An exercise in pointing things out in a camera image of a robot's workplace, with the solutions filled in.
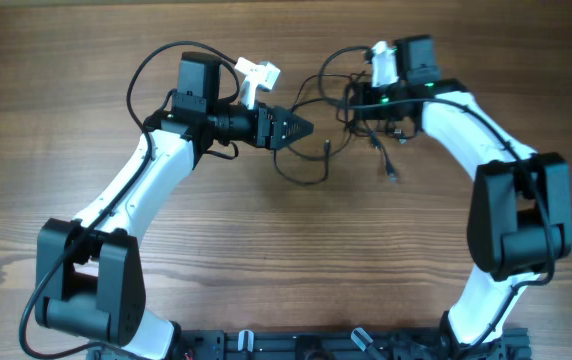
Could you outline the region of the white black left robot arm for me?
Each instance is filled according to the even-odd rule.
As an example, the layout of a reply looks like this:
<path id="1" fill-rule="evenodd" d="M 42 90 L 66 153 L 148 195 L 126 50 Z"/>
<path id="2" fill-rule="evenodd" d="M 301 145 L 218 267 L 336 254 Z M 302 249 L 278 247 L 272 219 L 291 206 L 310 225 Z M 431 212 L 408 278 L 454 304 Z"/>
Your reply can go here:
<path id="1" fill-rule="evenodd" d="M 146 307 L 141 241 L 214 143 L 277 151 L 312 132 L 310 122 L 257 100 L 279 74 L 269 62 L 184 53 L 177 85 L 140 122 L 138 147 L 117 176 L 72 220 L 50 219 L 40 230 L 23 319 L 82 337 L 93 355 L 174 357 L 180 327 Z"/>

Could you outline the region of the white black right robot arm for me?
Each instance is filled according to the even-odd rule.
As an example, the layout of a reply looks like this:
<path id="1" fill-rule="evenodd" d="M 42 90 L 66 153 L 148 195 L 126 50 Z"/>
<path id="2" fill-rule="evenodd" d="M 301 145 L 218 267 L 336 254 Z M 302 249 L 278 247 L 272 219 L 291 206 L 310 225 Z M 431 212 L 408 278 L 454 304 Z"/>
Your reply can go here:
<path id="1" fill-rule="evenodd" d="M 453 358 L 482 356 L 507 337 L 520 295 L 554 277 L 572 249 L 570 175 L 557 153 L 540 153 L 502 129 L 437 65 L 429 35 L 379 41 L 365 51 L 370 81 L 349 100 L 361 120 L 412 119 L 473 181 L 466 230 L 474 267 L 445 315 Z"/>

